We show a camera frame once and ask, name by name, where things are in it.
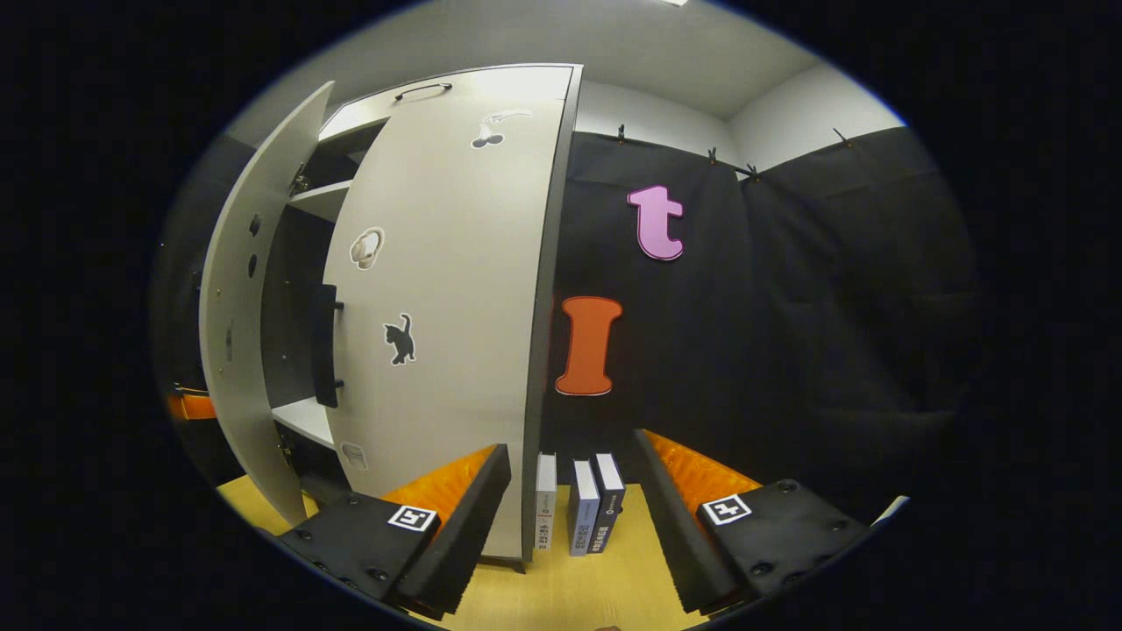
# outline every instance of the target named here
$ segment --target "cabinet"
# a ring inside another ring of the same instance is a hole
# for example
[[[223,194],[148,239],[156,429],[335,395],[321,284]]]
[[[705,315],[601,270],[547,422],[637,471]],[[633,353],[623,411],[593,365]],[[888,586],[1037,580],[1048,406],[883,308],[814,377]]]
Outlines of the cabinet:
[[[334,222],[323,282],[344,307],[332,316],[328,383],[344,385],[318,394],[337,403],[325,436],[350,486],[383,495],[504,442],[512,482],[484,555],[530,560],[580,75],[561,64],[465,71],[347,103],[319,126],[329,83],[247,166],[208,252],[204,369],[234,454],[291,523],[304,519],[300,482],[277,448],[257,330],[269,222],[285,205]],[[289,194],[313,154],[364,150],[349,180]]]

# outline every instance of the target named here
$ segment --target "black curtain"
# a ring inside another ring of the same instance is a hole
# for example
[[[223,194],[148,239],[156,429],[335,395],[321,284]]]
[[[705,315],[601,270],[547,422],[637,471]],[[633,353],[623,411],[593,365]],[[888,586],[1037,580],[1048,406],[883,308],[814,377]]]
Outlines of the black curtain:
[[[636,241],[627,195],[654,185],[682,204],[673,260]],[[910,492],[984,340],[965,225],[909,129],[743,182],[688,152],[574,134],[562,212],[551,382],[565,371],[567,298],[608,298],[623,316],[611,392],[551,383],[542,450],[613,451],[634,482],[628,432],[644,427],[762,483],[798,478],[858,519]]]
[[[652,258],[636,236],[629,193],[665,186],[682,204],[668,234],[682,243],[673,260]],[[727,463],[736,446],[724,435],[739,421],[739,391],[752,358],[745,353],[753,316],[744,201],[735,172],[679,149],[574,134],[559,234],[550,341],[550,383],[543,405],[542,450],[569,459],[611,451],[635,482],[631,431],[644,427]],[[570,321],[565,299],[617,301],[600,396],[561,394]]]
[[[854,516],[909,494],[954,420],[977,339],[973,247],[908,128],[741,183],[755,326],[730,432],[761,482],[802,479]]]

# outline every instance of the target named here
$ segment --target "sticker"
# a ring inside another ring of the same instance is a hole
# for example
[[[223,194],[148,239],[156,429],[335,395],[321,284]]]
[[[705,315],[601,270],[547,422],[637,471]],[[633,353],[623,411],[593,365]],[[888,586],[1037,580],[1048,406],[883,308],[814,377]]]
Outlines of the sticker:
[[[682,216],[682,204],[670,201],[665,186],[650,186],[627,194],[627,203],[638,207],[636,234],[638,247],[657,260],[673,260],[682,255],[682,241],[668,234],[670,217]]]
[[[739,495],[729,495],[701,505],[705,506],[705,512],[709,513],[714,525],[724,525],[752,514],[752,509],[741,500]]]
[[[471,141],[471,146],[477,149],[481,149],[487,145],[498,145],[502,143],[503,135],[491,131],[490,126],[503,122],[514,116],[532,117],[534,115],[530,110],[503,110],[500,112],[487,115],[479,124],[479,136]]]
[[[608,335],[611,322],[623,316],[618,302],[597,296],[576,296],[561,303],[569,316],[569,359],[564,374],[554,383],[561,394],[599,396],[611,392],[611,379],[605,374],[608,360]]]
[[[417,358],[414,357],[413,351],[416,350],[416,345],[413,342],[413,319],[410,318],[408,313],[402,313],[402,320],[405,324],[398,328],[394,324],[383,324],[386,327],[386,344],[394,347],[397,355],[390,359],[390,366],[404,366],[405,362],[416,362]]]
[[[429,528],[429,524],[432,523],[434,516],[436,516],[436,511],[419,509],[416,506],[402,506],[397,509],[394,516],[389,518],[387,523],[397,528],[404,528],[405,530],[424,532]]]
[[[366,454],[362,452],[362,448],[353,442],[343,442],[339,446],[339,449],[343,452],[347,458],[347,463],[360,472],[367,470],[366,465]]]
[[[381,244],[386,243],[386,231],[381,228],[367,228],[355,239],[351,245],[351,262],[359,269],[374,267],[374,258],[381,250]]]

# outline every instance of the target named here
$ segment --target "cabinet shelf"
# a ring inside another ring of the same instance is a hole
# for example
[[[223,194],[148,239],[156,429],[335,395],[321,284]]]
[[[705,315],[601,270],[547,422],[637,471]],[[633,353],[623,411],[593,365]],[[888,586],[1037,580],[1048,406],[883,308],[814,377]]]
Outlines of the cabinet shelf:
[[[339,218],[339,211],[343,207],[343,200],[347,198],[351,182],[353,180],[320,186],[293,195],[288,200],[288,205],[334,223]]]
[[[328,426],[328,411],[316,403],[314,396],[274,408],[273,418],[304,438],[314,440],[328,449],[335,448],[331,428]]]

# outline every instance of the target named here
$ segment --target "white wall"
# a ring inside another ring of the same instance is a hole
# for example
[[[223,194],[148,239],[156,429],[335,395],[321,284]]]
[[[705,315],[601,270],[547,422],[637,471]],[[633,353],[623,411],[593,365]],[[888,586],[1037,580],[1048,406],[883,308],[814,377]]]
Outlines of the white wall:
[[[763,171],[846,138],[905,125],[876,97],[828,64],[749,101],[729,120],[744,159]]]
[[[739,147],[725,121],[627,88],[581,81],[576,130],[615,136],[620,124],[625,138],[706,157],[709,149],[717,147],[719,162],[744,167]]]

